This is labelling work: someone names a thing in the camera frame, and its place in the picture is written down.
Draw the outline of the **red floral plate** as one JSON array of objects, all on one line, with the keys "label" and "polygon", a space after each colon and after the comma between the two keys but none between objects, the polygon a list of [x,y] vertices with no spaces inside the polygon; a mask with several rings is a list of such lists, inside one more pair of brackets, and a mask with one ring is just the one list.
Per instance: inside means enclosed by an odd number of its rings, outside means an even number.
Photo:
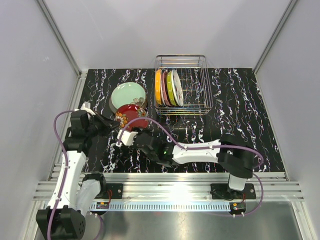
[{"label": "red floral plate", "polygon": [[[147,112],[136,104],[125,104],[121,106],[115,113],[115,120],[119,122],[119,127],[123,129],[130,121],[147,117]],[[144,129],[149,125],[149,121],[146,119],[139,119],[128,125],[127,131],[131,131],[132,128]]]}]

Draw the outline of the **pink polka dot plate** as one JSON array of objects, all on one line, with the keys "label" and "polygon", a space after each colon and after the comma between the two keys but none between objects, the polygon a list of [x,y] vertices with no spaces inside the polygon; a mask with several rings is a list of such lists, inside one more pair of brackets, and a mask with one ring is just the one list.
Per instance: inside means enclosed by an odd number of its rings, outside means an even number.
[{"label": "pink polka dot plate", "polygon": [[167,81],[167,71],[162,69],[161,70],[161,89],[162,89],[162,95],[163,95],[163,102],[167,107],[171,106],[171,103],[168,99],[167,94],[167,87],[166,87],[166,81]]}]

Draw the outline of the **yellow polka dot plate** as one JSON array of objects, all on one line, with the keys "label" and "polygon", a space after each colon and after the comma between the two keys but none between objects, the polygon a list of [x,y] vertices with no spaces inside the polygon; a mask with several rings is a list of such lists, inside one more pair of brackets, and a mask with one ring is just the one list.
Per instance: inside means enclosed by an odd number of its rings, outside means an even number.
[{"label": "yellow polka dot plate", "polygon": [[155,72],[155,84],[154,84],[155,102],[158,105],[162,105],[161,98],[161,69]]}]

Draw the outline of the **lime green polka dot plate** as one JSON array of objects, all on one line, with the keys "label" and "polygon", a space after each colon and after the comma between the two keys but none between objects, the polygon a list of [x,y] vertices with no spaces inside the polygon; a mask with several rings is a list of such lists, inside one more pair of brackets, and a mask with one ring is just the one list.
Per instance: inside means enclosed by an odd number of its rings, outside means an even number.
[{"label": "lime green polka dot plate", "polygon": [[177,107],[177,101],[175,99],[175,94],[174,94],[174,86],[173,86],[173,70],[169,71],[166,77],[166,87],[167,87],[167,93],[168,93],[168,98],[171,106]]}]

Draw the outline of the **white watermelon pattern plate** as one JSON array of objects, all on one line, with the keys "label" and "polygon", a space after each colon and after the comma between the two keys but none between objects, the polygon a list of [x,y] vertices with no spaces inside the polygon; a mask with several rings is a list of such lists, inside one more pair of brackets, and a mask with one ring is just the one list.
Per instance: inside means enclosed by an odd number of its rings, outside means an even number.
[{"label": "white watermelon pattern plate", "polygon": [[178,72],[174,69],[172,70],[172,77],[173,77],[173,85],[174,85],[174,97],[178,106],[182,107],[184,105],[184,94],[183,88],[181,84],[180,77]]}]

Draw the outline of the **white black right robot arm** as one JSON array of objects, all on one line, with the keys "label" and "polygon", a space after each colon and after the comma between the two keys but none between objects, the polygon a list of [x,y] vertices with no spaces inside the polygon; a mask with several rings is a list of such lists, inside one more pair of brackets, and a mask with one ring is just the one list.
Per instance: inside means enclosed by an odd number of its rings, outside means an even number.
[{"label": "white black right robot arm", "polygon": [[140,149],[149,160],[165,166],[182,166],[189,163],[219,164],[228,173],[227,186],[215,196],[224,200],[241,198],[246,181],[253,177],[254,158],[259,155],[243,141],[230,135],[202,143],[164,142],[147,131],[134,134],[130,143]]}]

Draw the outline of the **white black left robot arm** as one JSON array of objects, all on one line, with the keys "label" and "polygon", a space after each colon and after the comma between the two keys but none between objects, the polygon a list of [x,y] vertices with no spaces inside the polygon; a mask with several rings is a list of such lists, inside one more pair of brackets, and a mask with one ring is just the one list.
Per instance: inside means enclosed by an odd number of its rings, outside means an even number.
[{"label": "white black left robot arm", "polygon": [[102,173],[90,173],[80,180],[92,139],[106,137],[120,123],[92,110],[68,111],[70,126],[65,139],[58,138],[62,165],[56,187],[47,207],[36,213],[36,222],[46,240],[80,240],[86,228],[85,217],[95,198],[111,198]]}]

